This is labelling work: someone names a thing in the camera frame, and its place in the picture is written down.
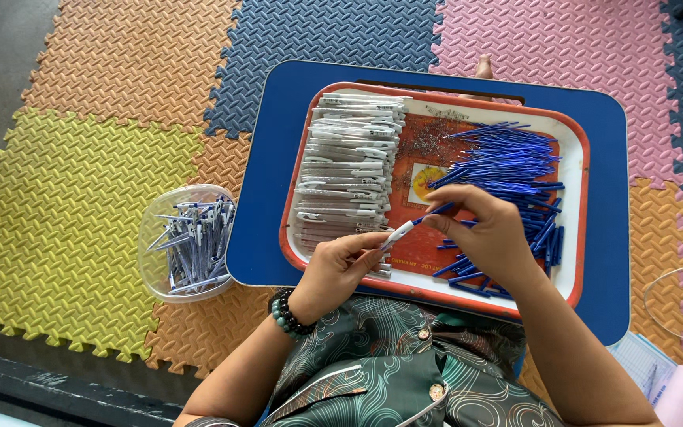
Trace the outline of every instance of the concrete floor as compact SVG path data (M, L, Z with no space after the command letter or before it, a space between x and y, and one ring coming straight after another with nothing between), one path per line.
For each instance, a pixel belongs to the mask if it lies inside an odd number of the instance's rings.
M0 0L0 150L5 148L5 132L14 124L12 114L23 106L20 94L30 86L29 74L37 67L36 55L45 48L44 37L53 31L52 17L59 13L58 3ZM172 403L185 403L200 383L192 372L170 374L165 369L149 369L141 360L127 364L102 359L90 352L71 352L67 346L47 346L43 339L25 341L0 335L0 356Z

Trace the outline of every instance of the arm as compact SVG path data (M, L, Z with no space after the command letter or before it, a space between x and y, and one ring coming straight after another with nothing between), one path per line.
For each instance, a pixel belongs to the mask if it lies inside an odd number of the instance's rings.
M289 309L297 321L311 325L346 301L378 263L382 254L375 248L388 236L387 232L369 232L320 243L297 289L289 296ZM357 260L347 261L350 257ZM174 427L184 427L203 416L254 425L296 343L268 316L196 388Z
M442 231L508 290L555 408L572 425L661 425L637 384L565 302L536 264L517 207L472 185L432 192L429 210L454 201L479 218L469 229L448 214L423 223Z

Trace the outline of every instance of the hand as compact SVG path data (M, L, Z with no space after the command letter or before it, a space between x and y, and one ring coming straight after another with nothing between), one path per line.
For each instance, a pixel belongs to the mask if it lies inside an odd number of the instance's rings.
M297 289L289 296L289 309L297 321L310 325L346 301L383 257L378 247L389 234L366 232L319 243Z
M521 215L514 204L473 185L445 185L426 198L432 202L426 212L450 201L455 208L442 215L429 215L423 223L455 241L482 273L509 292L530 281L549 282L531 254ZM460 209L475 214L479 224L467 228L453 219Z

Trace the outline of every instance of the orange tray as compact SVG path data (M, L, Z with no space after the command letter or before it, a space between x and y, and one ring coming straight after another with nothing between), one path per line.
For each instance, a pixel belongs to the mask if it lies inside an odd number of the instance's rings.
M389 227L397 228L408 220L423 215L428 204L421 198L428 192L425 184L434 175L443 173L450 162L466 147L456 140L441 140L447 134L473 128L468 121L497 123L518 121L531 125L526 130L550 135L558 140L554 153L562 156L555 173L545 177L563 181L565 190L555 197L562 198L562 213L555 222L565 226L561 264L552 268L552 281L569 305L575 307L582 289L583 248L587 218L587 183L589 180L589 141L581 126L570 117L559 112L539 110L498 102L467 100L456 96L435 93L404 91L388 87L370 86L359 83L335 83L313 98L308 109L305 130L291 177L289 195L286 200L279 241L287 260L304 271L308 266L309 253L299 245L293 236L301 221L292 215L292 208L298 201L294 188L297 185L304 145L308 139L308 126L315 118L313 108L317 106L322 93L363 93L371 95L411 96L405 102L409 112L406 125L400 137L399 151L394 161L392 194L389 195L392 210L385 213ZM463 212L458 219L472 219L473 215ZM364 277L360 284L382 291L396 293L403 298L426 300L436 305L463 308L489 315L520 318L514 301L500 298L484 298L449 287L447 278L453 273L432 277L431 274L455 262L460 249L437 250L443 244L444 236L436 230L419 226L400 239L391 250L392 277ZM481 279L468 283L480 284Z

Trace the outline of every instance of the woman's left hand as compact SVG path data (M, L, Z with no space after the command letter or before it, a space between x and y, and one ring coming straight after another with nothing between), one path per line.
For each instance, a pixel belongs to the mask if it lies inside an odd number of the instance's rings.
M366 232L319 243L297 289L289 296L289 309L297 321L310 325L346 301L383 257L378 247L389 234Z

